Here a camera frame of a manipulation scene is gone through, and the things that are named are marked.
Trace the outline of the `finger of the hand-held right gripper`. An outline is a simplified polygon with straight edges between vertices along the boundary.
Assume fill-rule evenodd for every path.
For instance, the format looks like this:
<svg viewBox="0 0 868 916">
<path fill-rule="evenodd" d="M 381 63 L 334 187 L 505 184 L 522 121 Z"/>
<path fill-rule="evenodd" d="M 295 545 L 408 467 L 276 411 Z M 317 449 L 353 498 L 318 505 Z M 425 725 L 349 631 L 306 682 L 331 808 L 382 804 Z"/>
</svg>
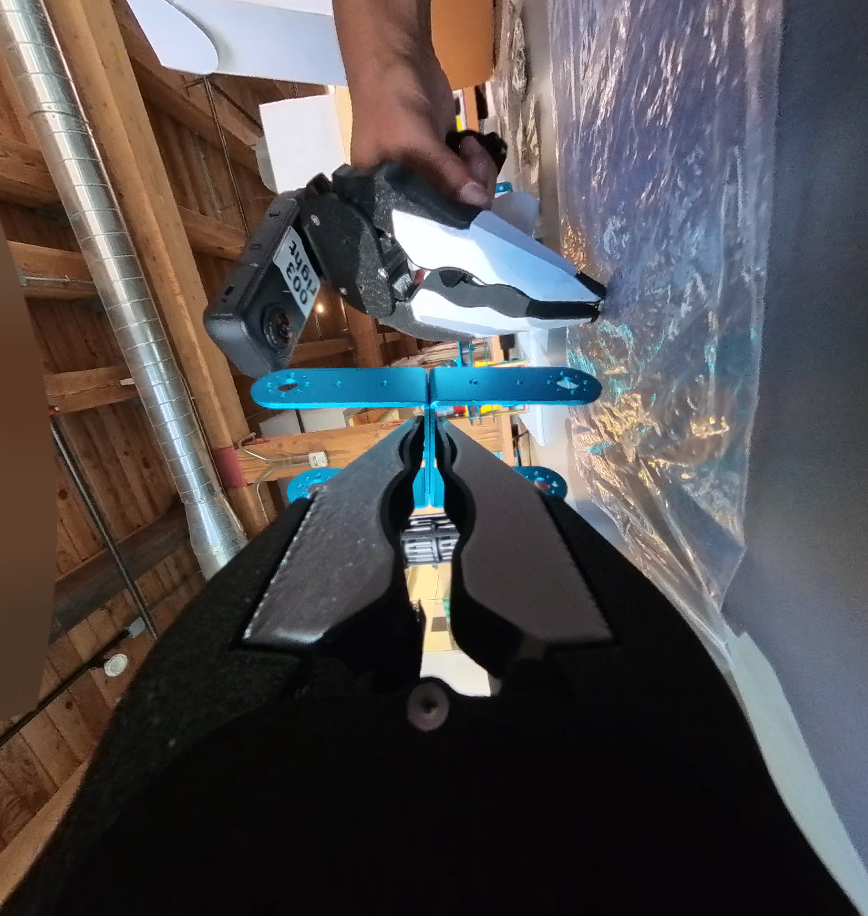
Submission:
<svg viewBox="0 0 868 916">
<path fill-rule="evenodd" d="M 425 271 L 423 293 L 461 310 L 600 312 L 604 287 L 490 210 L 469 221 L 392 211 L 394 241 Z"/>
<path fill-rule="evenodd" d="M 402 303 L 402 319 L 430 338 L 460 340 L 520 333 L 542 333 L 595 323 L 601 315 L 598 289 L 574 279 L 585 297 L 550 300 L 508 283 L 485 283 L 458 269 L 431 271 Z"/>
</svg>

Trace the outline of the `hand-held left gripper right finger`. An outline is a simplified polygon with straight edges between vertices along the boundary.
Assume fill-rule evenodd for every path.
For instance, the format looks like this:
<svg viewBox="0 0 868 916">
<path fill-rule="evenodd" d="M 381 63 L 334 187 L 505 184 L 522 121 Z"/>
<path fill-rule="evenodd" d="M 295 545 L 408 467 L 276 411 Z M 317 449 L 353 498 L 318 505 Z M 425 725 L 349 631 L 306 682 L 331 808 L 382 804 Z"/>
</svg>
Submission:
<svg viewBox="0 0 868 916">
<path fill-rule="evenodd" d="M 607 623 L 543 494 L 457 426 L 438 421 L 452 554 L 452 634 L 464 652 L 611 643 Z"/>
</svg>

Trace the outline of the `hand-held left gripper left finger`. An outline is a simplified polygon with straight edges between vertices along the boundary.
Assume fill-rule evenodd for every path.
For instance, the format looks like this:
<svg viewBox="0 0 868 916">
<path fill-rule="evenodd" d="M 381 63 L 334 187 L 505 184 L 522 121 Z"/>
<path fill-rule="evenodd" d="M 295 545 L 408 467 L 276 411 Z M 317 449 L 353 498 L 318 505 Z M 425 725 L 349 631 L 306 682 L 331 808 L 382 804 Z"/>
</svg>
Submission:
<svg viewBox="0 0 868 916">
<path fill-rule="evenodd" d="M 246 646 L 421 655 L 423 620 L 408 597 L 401 538 L 424 443 L 423 418 L 409 419 L 314 496 L 245 626 Z"/>
</svg>

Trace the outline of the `blue metal bracket assembly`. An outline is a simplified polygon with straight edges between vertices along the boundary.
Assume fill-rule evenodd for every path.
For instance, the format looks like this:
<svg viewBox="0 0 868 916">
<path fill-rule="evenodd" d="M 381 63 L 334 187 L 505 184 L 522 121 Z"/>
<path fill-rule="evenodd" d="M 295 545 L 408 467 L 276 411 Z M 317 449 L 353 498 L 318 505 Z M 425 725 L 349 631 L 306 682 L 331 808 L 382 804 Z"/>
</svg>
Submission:
<svg viewBox="0 0 868 916">
<path fill-rule="evenodd" d="M 421 408 L 425 443 L 414 483 L 417 508 L 444 505 L 436 466 L 434 423 L 453 406 L 589 405 L 601 394 L 600 382 L 569 367 L 388 367 L 285 369 L 262 376 L 250 393 L 257 405 L 296 408 Z"/>
</svg>

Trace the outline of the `person's right hand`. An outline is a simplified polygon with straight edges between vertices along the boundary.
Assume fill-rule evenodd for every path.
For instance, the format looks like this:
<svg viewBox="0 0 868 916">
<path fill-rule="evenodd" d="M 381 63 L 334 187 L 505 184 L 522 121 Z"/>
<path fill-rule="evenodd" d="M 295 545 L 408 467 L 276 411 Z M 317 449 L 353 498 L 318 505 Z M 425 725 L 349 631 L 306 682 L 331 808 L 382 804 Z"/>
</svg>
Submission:
<svg viewBox="0 0 868 916">
<path fill-rule="evenodd" d="M 463 136 L 457 149 L 448 143 L 454 98 L 431 45 L 358 52 L 346 75 L 354 166 L 399 163 L 447 198 L 490 209 L 498 168 L 477 136 Z"/>
</svg>

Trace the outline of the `wooden ceiling beam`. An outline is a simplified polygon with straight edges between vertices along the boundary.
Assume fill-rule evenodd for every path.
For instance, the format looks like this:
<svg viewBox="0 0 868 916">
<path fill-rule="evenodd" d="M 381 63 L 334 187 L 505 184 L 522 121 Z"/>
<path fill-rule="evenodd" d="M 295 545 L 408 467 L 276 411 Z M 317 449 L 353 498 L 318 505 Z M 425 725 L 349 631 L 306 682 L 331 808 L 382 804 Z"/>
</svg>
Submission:
<svg viewBox="0 0 868 916">
<path fill-rule="evenodd" d="M 486 447 L 488 452 L 503 455 L 511 464 L 513 413 L 499 410 L 486 413 L 480 421 L 451 418 L 449 422 Z M 251 441 L 236 449 L 236 459 L 246 484 L 253 485 L 266 475 L 267 480 L 291 477 L 300 467 L 299 458 L 308 462 L 311 453 L 324 453 L 331 468 L 342 468 L 370 450 L 388 434 L 405 423 L 404 420 L 367 423 L 355 427 L 286 434 L 265 440 Z"/>
</svg>

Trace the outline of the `large clear plastic bag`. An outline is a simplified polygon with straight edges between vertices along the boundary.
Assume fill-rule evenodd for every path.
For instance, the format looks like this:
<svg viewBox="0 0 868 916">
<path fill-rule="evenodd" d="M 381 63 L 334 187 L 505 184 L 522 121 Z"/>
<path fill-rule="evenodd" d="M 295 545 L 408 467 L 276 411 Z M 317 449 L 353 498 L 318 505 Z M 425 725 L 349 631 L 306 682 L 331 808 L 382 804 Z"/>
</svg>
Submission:
<svg viewBox="0 0 868 916">
<path fill-rule="evenodd" d="M 746 551 L 782 2 L 550 2 L 566 255 L 607 289 L 568 331 L 601 383 L 572 412 L 585 497 L 729 657 Z"/>
</svg>

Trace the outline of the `wooden partition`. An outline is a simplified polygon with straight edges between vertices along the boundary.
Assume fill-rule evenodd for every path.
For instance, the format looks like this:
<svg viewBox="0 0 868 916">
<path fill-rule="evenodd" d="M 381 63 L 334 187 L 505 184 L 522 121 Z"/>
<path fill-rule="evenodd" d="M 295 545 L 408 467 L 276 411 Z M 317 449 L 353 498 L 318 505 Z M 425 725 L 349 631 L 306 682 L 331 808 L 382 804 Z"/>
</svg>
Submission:
<svg viewBox="0 0 868 916">
<path fill-rule="evenodd" d="M 451 90 L 488 82 L 495 71 L 495 1 L 432 1 L 432 41 Z"/>
</svg>

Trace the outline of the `white hanging panel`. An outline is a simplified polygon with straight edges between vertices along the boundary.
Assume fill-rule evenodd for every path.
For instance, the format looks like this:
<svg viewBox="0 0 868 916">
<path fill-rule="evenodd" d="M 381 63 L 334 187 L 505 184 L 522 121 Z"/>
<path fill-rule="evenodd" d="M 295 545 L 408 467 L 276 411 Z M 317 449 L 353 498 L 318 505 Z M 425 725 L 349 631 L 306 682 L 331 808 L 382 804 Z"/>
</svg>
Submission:
<svg viewBox="0 0 868 916">
<path fill-rule="evenodd" d="M 129 1 L 159 62 L 197 75 L 346 86 L 331 1 Z"/>
</svg>

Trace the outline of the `silver ventilation duct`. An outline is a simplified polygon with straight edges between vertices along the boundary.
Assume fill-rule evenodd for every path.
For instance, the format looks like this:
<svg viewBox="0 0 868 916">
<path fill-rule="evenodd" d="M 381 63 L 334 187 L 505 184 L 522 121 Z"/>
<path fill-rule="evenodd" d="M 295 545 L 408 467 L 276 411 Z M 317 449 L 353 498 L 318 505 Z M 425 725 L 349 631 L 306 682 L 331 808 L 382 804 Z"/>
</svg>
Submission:
<svg viewBox="0 0 868 916">
<path fill-rule="evenodd" d="M 41 2 L 0 1 L 0 44 L 211 579 L 246 544 Z"/>
</svg>

